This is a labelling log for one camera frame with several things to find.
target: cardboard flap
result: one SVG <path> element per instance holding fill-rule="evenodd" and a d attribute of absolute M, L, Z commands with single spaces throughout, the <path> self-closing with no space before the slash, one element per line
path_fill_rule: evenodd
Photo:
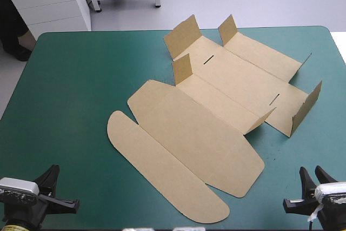
<path fill-rule="evenodd" d="M 271 109 L 268 113 L 266 113 L 265 115 L 263 115 L 262 117 L 260 117 L 251 127 L 250 129 L 244 133 L 244 134 L 248 134 L 249 132 L 251 132 L 252 130 L 254 130 L 255 128 L 259 127 L 261 124 L 263 124 L 266 119 L 268 118 L 268 116 L 270 116 L 270 114 L 274 111 L 275 108 Z"/>
<path fill-rule="evenodd" d="M 162 82 L 148 80 L 128 100 L 135 119 L 141 124 L 141 119 L 153 110 L 157 103 L 171 90 L 173 86 Z"/>
<path fill-rule="evenodd" d="M 238 32 L 232 15 L 227 17 L 227 19 L 218 27 L 218 32 L 220 33 L 223 45 L 226 45 L 226 43 L 228 43 L 228 41 Z"/>
<path fill-rule="evenodd" d="M 215 223 L 228 206 L 202 180 L 122 112 L 108 121 L 113 146 L 183 215 L 198 223 Z"/>
<path fill-rule="evenodd" d="M 192 67 L 190 63 L 190 55 L 179 58 L 172 63 L 175 84 L 178 85 L 192 75 Z"/>
<path fill-rule="evenodd" d="M 300 107 L 298 113 L 293 117 L 292 119 L 292 132 L 298 128 L 300 123 L 303 121 L 307 113 L 310 111 L 312 106 L 315 104 L 315 102 L 318 99 L 318 96 L 320 95 L 322 87 L 322 81 L 315 87 L 315 89 L 309 94 L 303 105 Z"/>
<path fill-rule="evenodd" d="M 128 103 L 148 134 L 205 183 L 237 197 L 248 192 L 264 162 L 238 130 L 177 87 L 148 81 L 138 92 Z M 138 114 L 140 97 L 153 99 Z"/>
<path fill-rule="evenodd" d="M 201 36 L 195 15 L 192 15 L 166 35 L 164 41 L 174 59 Z"/>

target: person's leg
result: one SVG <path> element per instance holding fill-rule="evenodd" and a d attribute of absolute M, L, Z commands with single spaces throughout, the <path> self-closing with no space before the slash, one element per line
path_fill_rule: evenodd
<path fill-rule="evenodd" d="M 33 48 L 34 44 L 27 34 L 28 27 L 24 23 L 11 0 L 0 0 L 0 40 L 3 49 L 20 61 L 27 61 L 31 51 L 19 44 L 18 37 L 23 37 L 23 44 Z"/>
<path fill-rule="evenodd" d="M 18 37 L 19 44 L 28 50 L 32 51 L 35 47 L 36 40 L 31 34 L 30 30 L 28 30 L 24 35 Z"/>

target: green table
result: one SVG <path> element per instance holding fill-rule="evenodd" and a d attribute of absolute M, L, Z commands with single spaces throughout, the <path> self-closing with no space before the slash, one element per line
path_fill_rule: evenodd
<path fill-rule="evenodd" d="M 174 84 L 163 42 L 168 32 L 69 32 L 39 38 L 0 121 L 0 177 L 33 180 L 51 164 L 60 165 L 57 196 L 79 198 L 81 207 L 77 215 L 47 216 L 43 228 L 200 226 L 166 201 L 113 148 L 106 132 L 114 110 L 134 119 L 127 99 L 144 82 Z M 306 92 L 320 79 L 323 86 L 291 138 L 268 124 L 246 136 L 265 161 L 265 170 L 242 199 L 213 189 L 231 214 L 206 227 L 306 229 L 307 217 L 285 214 L 282 201 L 300 197 L 300 166 L 313 175 L 319 164 L 346 180 L 346 67 L 326 28 L 241 32 L 299 61 L 312 53 L 291 82 Z M 217 30 L 203 34 L 221 43 Z"/>

